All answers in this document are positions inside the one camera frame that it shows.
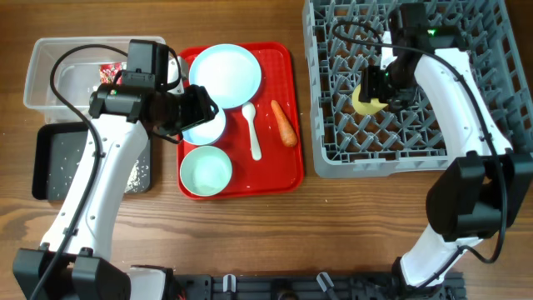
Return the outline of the yellow plastic cup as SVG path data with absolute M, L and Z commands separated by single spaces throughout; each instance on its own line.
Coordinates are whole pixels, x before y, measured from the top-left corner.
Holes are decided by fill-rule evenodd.
M 387 103 L 379 102 L 378 98 L 372 98 L 371 101 L 361 102 L 359 97 L 361 96 L 361 85 L 358 85 L 351 95 L 352 106 L 355 111 L 361 115 L 374 115 L 384 108 L 388 107 Z

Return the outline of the light blue bowl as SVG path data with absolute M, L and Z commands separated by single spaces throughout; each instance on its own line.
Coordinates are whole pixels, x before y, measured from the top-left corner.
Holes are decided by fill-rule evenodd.
M 220 110 L 213 120 L 184 131 L 183 139 L 195 146 L 213 144 L 224 133 L 226 123 L 226 114 Z

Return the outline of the red snack wrapper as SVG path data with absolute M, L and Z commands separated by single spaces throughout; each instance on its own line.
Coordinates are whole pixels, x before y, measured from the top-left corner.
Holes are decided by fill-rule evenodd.
M 117 74 L 126 66 L 125 62 L 101 64 L 99 66 L 100 83 L 112 83 Z

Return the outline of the light green bowl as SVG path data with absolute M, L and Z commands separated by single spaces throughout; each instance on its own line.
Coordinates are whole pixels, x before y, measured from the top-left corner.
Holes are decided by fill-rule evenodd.
M 210 197 L 232 179 L 232 162 L 220 148 L 201 146 L 190 151 L 179 167 L 180 181 L 195 196 Z

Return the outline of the light blue plate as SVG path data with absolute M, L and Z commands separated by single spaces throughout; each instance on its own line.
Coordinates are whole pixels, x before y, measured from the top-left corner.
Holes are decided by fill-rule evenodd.
M 188 81 L 204 87 L 216 105 L 227 110 L 238 108 L 255 96 L 261 86 L 262 69 L 244 47 L 218 44 L 194 58 Z

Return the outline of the white rice pile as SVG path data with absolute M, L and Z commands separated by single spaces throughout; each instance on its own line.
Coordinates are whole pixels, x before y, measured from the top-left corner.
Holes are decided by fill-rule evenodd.
M 146 193 L 152 185 L 151 168 L 148 165 L 134 165 L 125 188 L 125 193 Z

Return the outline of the white plastic spoon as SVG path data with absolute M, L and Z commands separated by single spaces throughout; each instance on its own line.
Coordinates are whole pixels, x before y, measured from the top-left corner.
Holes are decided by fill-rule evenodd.
M 257 132 L 256 132 L 255 125 L 254 125 L 256 109 L 252 103 L 245 102 L 242 105 L 242 116 L 245 118 L 245 120 L 247 121 L 247 125 L 248 125 L 252 158 L 255 161 L 259 161 L 262 159 L 262 151 L 260 148 L 260 144 L 258 142 Z

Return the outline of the orange carrot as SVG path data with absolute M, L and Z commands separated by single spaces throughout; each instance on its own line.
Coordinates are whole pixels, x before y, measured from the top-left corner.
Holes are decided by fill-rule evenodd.
M 293 130 L 289 120 L 283 112 L 280 104 L 276 100 L 271 100 L 271 109 L 276 118 L 278 131 L 280 133 L 281 142 L 285 147 L 294 147 L 297 145 L 297 136 Z

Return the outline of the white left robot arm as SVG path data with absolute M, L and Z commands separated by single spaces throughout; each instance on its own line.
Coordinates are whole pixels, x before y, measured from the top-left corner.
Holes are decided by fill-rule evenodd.
M 174 299 L 172 270 L 110 262 L 112 235 L 127 180 L 147 144 L 148 125 L 167 140 L 211 121 L 218 111 L 204 87 L 182 94 L 103 84 L 92 95 L 89 133 L 60 213 L 37 250 L 21 248 L 12 269 L 29 299 Z

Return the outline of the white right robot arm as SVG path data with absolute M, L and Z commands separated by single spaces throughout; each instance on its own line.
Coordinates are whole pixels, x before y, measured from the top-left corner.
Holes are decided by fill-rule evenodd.
M 427 193 L 428 226 L 397 263 L 403 283 L 437 286 L 466 252 L 494 263 L 532 181 L 531 155 L 515 152 L 496 127 L 456 30 L 389 30 L 373 46 L 381 64 L 362 75 L 353 93 L 356 111 L 376 113 L 399 92 L 421 88 L 450 162 Z

